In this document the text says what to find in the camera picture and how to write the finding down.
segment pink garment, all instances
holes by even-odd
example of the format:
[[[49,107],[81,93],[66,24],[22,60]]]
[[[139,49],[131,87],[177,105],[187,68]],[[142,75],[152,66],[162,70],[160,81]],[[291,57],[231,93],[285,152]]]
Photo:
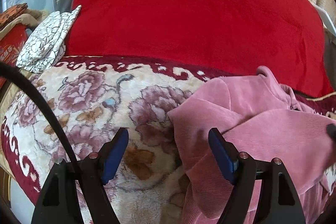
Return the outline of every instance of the pink garment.
[[[280,85],[267,67],[255,76],[219,77],[202,85],[168,113],[175,141],[191,184],[182,224],[215,224],[231,194],[208,144],[217,127],[238,151],[256,160],[284,162],[303,206],[306,223],[322,213],[328,197],[324,170],[336,161],[336,145],[326,126],[334,120],[298,102],[292,89]],[[256,181],[245,223],[252,223],[260,183]]]

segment floral blanket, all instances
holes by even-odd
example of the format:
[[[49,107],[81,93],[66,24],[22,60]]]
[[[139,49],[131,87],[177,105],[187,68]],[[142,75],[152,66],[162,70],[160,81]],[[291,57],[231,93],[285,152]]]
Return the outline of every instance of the floral blanket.
[[[30,80],[58,117],[78,159],[98,151],[120,127],[128,128],[129,145],[105,186],[121,223],[178,224],[189,180],[167,112],[218,76],[231,75],[147,58],[79,56],[65,57]],[[5,114],[1,143],[16,180],[36,203],[55,159],[66,154],[22,91]],[[328,172],[333,184],[335,168]],[[92,223],[79,187],[78,196],[84,222]]]

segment screw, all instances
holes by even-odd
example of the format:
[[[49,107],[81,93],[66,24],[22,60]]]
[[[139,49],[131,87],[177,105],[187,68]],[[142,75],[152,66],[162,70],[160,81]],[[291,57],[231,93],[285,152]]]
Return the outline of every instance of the screw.
[[[282,164],[282,161],[279,158],[274,158],[273,161],[278,165]]]
[[[97,152],[91,152],[89,154],[89,158],[92,159],[92,160],[98,158],[98,153]]]
[[[56,164],[61,164],[62,161],[63,161],[63,158],[57,158],[57,159],[55,160],[55,163],[56,163]]]
[[[239,156],[242,158],[242,159],[247,159],[249,157],[248,153],[246,152],[240,152],[239,153]]]

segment ribbed fabric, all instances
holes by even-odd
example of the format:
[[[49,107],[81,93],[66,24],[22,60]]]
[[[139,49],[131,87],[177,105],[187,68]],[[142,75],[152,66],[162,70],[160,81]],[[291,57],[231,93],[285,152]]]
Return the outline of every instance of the ribbed fabric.
[[[210,80],[168,113],[191,181],[182,224],[216,223],[231,194],[232,185],[221,175],[208,145],[213,127],[226,131],[226,141],[256,160],[282,159],[308,224],[322,212],[329,192],[324,170],[336,161],[336,145],[326,126],[335,121],[298,102],[268,68],[259,67],[257,74]],[[253,222],[260,185],[256,181],[245,224]]]

